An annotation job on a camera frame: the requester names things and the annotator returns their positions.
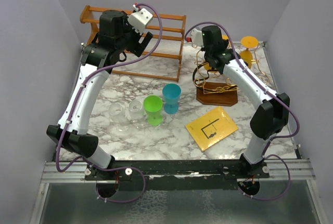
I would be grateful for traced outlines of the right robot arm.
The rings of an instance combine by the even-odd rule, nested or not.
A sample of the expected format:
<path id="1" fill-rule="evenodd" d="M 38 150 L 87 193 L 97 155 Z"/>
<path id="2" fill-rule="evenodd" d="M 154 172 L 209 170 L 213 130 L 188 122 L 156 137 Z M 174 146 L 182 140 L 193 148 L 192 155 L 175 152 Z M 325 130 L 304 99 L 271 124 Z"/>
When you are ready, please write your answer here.
<path id="1" fill-rule="evenodd" d="M 212 68 L 231 79 L 255 108 L 250 121 L 252 137 L 239 164 L 240 174 L 250 178 L 262 164 L 270 139 L 288 123 L 290 98 L 286 93 L 278 94 L 270 89 L 255 76 L 235 48 L 227 47 L 231 41 L 222 39 L 221 29 L 217 25 L 208 25 L 201 31 L 205 60 Z"/>

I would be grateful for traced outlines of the blue plastic wine glass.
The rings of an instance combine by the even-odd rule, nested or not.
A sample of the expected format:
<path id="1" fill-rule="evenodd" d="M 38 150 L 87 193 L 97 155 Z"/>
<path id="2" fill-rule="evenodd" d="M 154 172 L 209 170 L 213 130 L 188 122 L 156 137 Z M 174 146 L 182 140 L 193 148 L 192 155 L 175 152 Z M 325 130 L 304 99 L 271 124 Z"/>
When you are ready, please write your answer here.
<path id="1" fill-rule="evenodd" d="M 178 101 L 181 92 L 181 88 L 177 84 L 167 84 L 163 87 L 162 95 L 165 102 L 165 113 L 175 114 L 178 111 Z"/>

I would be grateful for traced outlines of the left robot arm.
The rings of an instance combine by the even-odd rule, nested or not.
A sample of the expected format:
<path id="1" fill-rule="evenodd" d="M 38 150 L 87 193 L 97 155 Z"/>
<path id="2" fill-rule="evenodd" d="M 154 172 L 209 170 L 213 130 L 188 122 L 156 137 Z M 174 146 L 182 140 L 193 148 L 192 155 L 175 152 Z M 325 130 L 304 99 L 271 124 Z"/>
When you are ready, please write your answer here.
<path id="1" fill-rule="evenodd" d="M 98 94 L 126 51 L 140 57 L 153 37 L 144 34 L 153 15 L 145 8 L 130 15 L 124 11 L 106 10 L 99 17 L 99 30 L 82 50 L 79 77 L 70 102 L 56 125 L 49 125 L 47 136 L 61 148 L 79 154 L 97 166 L 102 179 L 114 176 L 113 156 L 98 144 L 98 137 L 88 133 L 91 113 Z"/>

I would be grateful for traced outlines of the green plastic wine glass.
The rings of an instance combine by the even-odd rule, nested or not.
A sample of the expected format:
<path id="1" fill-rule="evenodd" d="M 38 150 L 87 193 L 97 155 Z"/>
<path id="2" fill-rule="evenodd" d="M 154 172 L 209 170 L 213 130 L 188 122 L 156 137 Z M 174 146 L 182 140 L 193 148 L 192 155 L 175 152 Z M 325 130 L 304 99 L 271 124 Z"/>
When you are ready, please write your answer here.
<path id="1" fill-rule="evenodd" d="M 147 113 L 147 121 L 151 126 L 158 126 L 162 123 L 162 99 L 158 96 L 151 95 L 144 99 L 144 109 Z"/>

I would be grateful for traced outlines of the orange plastic wine glass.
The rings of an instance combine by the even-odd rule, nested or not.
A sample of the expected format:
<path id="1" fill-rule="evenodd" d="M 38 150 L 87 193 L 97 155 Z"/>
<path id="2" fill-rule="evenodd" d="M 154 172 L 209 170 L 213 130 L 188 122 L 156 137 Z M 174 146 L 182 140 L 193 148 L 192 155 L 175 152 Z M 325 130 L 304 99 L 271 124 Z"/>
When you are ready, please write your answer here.
<path id="1" fill-rule="evenodd" d="M 228 38 L 227 35 L 222 34 L 222 39 L 223 39 L 223 43 L 226 45 L 225 49 L 227 49 L 227 48 L 230 46 L 230 44 L 229 44 L 229 38 Z M 208 62 L 207 62 L 203 67 L 204 67 L 207 71 L 208 71 L 208 70 L 214 70 L 214 68 L 211 67 L 211 66 L 209 65 Z"/>
<path id="2" fill-rule="evenodd" d="M 241 59 L 247 64 L 248 68 L 252 67 L 253 55 L 251 49 L 258 47 L 259 41 L 254 36 L 245 36 L 241 39 L 241 44 L 245 50 L 240 52 Z"/>

